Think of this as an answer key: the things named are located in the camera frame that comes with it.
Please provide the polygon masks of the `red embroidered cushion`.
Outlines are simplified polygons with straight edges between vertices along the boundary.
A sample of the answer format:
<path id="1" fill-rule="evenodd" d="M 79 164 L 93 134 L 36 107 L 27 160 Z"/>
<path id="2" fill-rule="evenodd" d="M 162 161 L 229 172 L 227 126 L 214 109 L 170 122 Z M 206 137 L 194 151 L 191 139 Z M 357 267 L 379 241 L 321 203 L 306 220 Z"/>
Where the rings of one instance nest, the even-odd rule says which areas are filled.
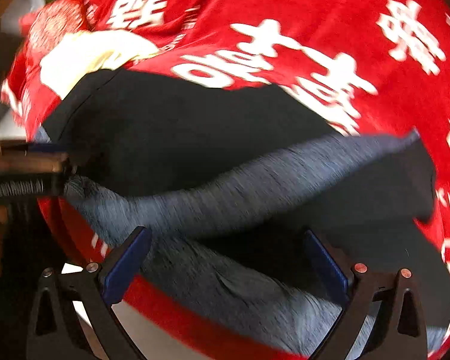
<path id="1" fill-rule="evenodd" d="M 40 54 L 49 53 L 67 33 L 88 28 L 82 5 L 70 0 L 51 2 L 22 16 L 18 24 L 31 50 Z"/>

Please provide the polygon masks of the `red blanket with white characters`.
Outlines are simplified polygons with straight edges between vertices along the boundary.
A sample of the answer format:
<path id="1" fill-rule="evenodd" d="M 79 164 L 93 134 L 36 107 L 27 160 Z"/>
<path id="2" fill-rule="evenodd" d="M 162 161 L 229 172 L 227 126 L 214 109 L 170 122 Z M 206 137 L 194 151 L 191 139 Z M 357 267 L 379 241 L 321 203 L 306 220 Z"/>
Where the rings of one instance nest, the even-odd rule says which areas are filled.
<path id="1" fill-rule="evenodd" d="M 226 91 L 278 86 L 344 136 L 417 131 L 435 167 L 433 215 L 418 227 L 450 273 L 450 8 L 443 0 L 70 1 L 82 5 L 88 25 L 82 31 L 125 30 L 159 48 L 151 58 L 96 72 L 142 72 Z M 32 51 L 23 38 L 1 96 L 27 138 L 37 141 L 38 128 L 65 98 L 40 81 L 48 53 Z M 103 262 L 120 245 L 99 238 L 65 193 L 41 199 L 39 207 L 73 258 Z M 274 349 L 200 316 L 148 282 L 142 264 L 126 302 L 201 353 L 213 359 L 314 353 Z M 345 359 L 360 359 L 379 308 L 378 301 L 370 306 Z M 449 352 L 450 322 L 426 359 Z"/>

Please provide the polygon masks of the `black pants with grey lining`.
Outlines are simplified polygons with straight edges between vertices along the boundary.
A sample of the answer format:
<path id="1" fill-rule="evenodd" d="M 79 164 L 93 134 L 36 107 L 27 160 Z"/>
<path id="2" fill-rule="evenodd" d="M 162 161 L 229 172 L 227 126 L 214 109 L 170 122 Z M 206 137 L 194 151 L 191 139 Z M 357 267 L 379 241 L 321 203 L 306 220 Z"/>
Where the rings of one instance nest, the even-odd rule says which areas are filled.
<path id="1" fill-rule="evenodd" d="M 276 85 L 226 91 L 128 70 L 87 74 L 34 135 L 77 171 L 65 198 L 109 245 L 152 233 L 145 279 L 224 328 L 309 355 L 343 309 L 308 231 L 418 283 L 427 347 L 450 273 L 419 229 L 435 167 L 416 130 L 344 136 Z"/>

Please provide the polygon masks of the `cream cloth on blanket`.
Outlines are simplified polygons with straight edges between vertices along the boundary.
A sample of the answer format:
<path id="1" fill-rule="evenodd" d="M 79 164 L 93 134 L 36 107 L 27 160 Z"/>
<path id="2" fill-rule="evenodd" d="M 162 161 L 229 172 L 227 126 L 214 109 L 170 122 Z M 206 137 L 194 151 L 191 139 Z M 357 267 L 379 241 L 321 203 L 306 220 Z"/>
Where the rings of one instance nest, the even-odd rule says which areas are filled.
<path id="1" fill-rule="evenodd" d="M 40 61 L 40 81 L 59 98 L 88 73 L 116 70 L 159 53 L 151 41 L 125 30 L 67 33 Z"/>

